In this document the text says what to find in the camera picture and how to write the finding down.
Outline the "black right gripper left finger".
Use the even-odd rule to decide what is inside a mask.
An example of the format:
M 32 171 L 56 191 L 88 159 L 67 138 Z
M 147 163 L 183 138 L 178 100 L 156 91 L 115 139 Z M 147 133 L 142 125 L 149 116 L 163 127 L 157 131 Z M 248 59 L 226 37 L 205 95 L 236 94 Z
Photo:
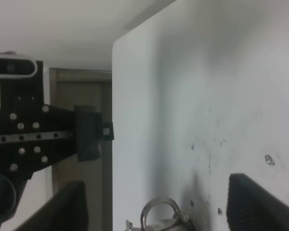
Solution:
M 18 231 L 86 231 L 89 225 L 85 183 L 69 182 Z

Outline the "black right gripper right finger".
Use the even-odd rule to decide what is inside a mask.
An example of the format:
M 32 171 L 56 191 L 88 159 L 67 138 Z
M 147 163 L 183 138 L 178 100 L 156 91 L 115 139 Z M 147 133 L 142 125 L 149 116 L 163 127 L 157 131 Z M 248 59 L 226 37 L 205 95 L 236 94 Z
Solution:
M 226 216 L 231 231 L 289 231 L 289 206 L 242 173 L 229 177 Z

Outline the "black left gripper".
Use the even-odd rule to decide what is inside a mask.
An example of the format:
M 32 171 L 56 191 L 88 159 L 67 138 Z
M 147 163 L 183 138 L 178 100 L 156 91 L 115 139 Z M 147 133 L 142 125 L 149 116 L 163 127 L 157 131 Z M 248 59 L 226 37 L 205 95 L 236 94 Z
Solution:
M 94 106 L 72 112 L 45 104 L 42 61 L 31 78 L 0 80 L 0 174 L 28 180 L 76 148 L 78 161 L 92 161 L 101 157 L 102 142 L 112 140 L 113 123 L 103 122 Z

